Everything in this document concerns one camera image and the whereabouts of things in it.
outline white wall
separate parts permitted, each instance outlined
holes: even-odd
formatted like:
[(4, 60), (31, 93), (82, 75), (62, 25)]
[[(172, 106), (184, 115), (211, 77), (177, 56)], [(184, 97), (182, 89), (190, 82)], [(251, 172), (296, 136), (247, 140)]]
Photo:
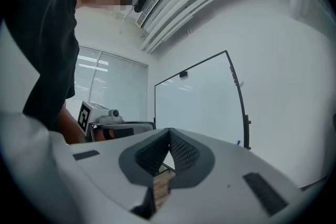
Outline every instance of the white wall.
[(336, 150), (336, 49), (332, 36), (291, 19), (288, 7), (217, 0), (159, 47), (156, 83), (228, 50), (244, 81), (251, 151), (301, 187), (327, 174)]
[(96, 9), (80, 8), (76, 11), (76, 38), (80, 46), (102, 50), (133, 61), (148, 65), (147, 120), (154, 118), (154, 74), (157, 60), (138, 49), (141, 31), (135, 25), (124, 24), (119, 33), (120, 20), (107, 12)]

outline person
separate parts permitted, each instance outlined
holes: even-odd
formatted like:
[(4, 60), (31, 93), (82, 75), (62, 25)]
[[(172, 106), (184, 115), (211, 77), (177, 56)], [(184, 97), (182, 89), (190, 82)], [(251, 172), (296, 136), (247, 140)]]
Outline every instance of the person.
[(75, 95), (74, 73), (79, 52), (75, 10), (84, 6), (132, 5), (136, 0), (11, 0), (4, 21), (40, 77), (23, 113), (79, 143), (77, 121), (66, 109)]

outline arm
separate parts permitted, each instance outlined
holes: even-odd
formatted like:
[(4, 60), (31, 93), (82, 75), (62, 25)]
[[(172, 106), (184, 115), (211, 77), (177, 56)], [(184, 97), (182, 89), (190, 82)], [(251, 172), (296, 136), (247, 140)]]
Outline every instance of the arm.
[(77, 121), (71, 116), (70, 112), (66, 109), (64, 103), (58, 115), (57, 122), (58, 131), (64, 136), (67, 144), (78, 144), (80, 141), (81, 130), (77, 125)]

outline black mesh fabric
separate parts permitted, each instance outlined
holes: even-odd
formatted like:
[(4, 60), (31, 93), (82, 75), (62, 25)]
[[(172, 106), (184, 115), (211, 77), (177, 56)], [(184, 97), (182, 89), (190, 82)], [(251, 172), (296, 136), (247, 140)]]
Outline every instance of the black mesh fabric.
[(135, 161), (151, 175), (155, 175), (169, 150), (169, 135), (162, 135), (135, 154)]
[(170, 132), (170, 140), (170, 152), (174, 159), (176, 172), (188, 170), (199, 158), (199, 151), (172, 132)]

